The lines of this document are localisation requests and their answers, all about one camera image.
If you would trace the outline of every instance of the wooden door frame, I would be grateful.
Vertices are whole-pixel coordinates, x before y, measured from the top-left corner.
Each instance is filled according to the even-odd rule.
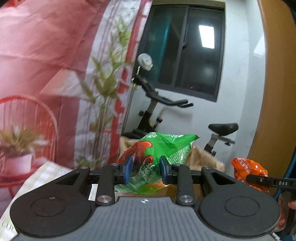
[[[261,113],[248,155],[283,177],[296,145],[296,25],[281,0],[258,0],[266,43]]]

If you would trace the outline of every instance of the red stripe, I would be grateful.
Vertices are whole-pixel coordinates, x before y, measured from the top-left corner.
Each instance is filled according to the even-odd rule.
[[[140,29],[140,25],[141,25],[141,21],[143,19],[143,9],[146,5],[146,3],[149,2],[149,0],[142,0],[140,3],[140,8],[139,11],[137,13],[136,16],[136,20],[135,23],[133,25],[133,29],[131,32],[131,38],[129,41],[129,45],[128,45],[128,49],[127,49],[127,53],[126,53],[126,61],[130,61],[132,60],[133,57],[133,53],[135,51],[135,47],[137,44],[137,36],[139,33],[139,29]],[[122,80],[124,80],[125,82],[127,82],[127,77],[128,77],[128,72],[126,69],[124,69],[122,71]],[[123,83],[119,84],[119,88],[118,88],[118,93],[124,93],[126,90],[128,89],[128,86],[126,86]],[[115,103],[115,111],[116,113],[119,114],[123,114],[125,110],[125,107],[121,106],[121,101],[120,99],[116,100]],[[110,141],[110,154],[109,154],[109,160],[108,163],[113,163],[116,161],[118,154],[119,154],[119,140],[120,140],[120,134],[117,134],[117,128],[118,128],[118,117],[114,117],[113,121],[112,121],[112,126],[111,126],[111,141]]]

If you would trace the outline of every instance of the exercise bike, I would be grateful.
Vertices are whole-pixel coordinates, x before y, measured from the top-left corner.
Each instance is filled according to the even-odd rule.
[[[128,117],[129,109],[131,106],[131,100],[137,86],[141,86],[143,88],[143,90],[146,92],[146,96],[151,99],[151,102],[147,110],[139,112],[139,116],[142,116],[142,119],[138,125],[138,128],[133,129],[132,132],[124,132],[121,134],[122,136],[127,137],[129,139],[141,139],[145,135],[147,135],[149,132],[156,132],[155,131],[156,127],[163,120],[161,119],[161,117],[158,116],[156,118],[156,123],[154,125],[151,125],[150,118],[158,103],[162,103],[167,106],[178,106],[180,108],[188,108],[194,105],[193,103],[188,103],[187,99],[173,101],[160,96],[158,92],[155,90],[155,88],[153,87],[153,85],[139,74],[139,70],[140,68],[142,68],[142,66],[139,59],[138,59],[138,62],[140,66],[138,68],[137,75],[132,80],[132,90],[131,90],[131,95],[128,102],[126,118],[123,124],[123,131],[127,122],[127,117]],[[225,142],[225,145],[227,146],[230,146],[231,144],[235,144],[235,141],[229,138],[226,138],[225,136],[230,135],[238,130],[239,126],[237,123],[210,124],[208,128],[212,130],[215,134],[211,135],[211,139],[206,144],[204,150],[210,153],[212,156],[216,155],[216,152],[213,151],[213,148],[217,140],[221,140]]]

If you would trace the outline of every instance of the green plant print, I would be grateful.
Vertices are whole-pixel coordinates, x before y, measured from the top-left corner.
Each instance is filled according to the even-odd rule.
[[[89,131],[94,133],[94,140],[89,142],[91,158],[80,156],[76,159],[78,167],[89,166],[91,169],[101,168],[101,152],[103,134],[113,120],[114,113],[111,109],[114,101],[118,98],[117,91],[120,78],[117,72],[125,65],[132,65],[126,62],[126,51],[131,37],[129,26],[125,24],[120,16],[115,22],[115,31],[111,33],[109,45],[109,58],[106,63],[100,62],[92,57],[95,71],[92,77],[94,88],[90,88],[86,83],[81,82],[81,87],[89,103],[95,112],[95,119],[89,124]]]

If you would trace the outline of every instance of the window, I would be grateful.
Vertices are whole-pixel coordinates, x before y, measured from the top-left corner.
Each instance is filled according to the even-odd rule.
[[[153,68],[140,74],[157,88],[216,101],[223,51],[224,10],[152,6],[138,55],[151,55]]]

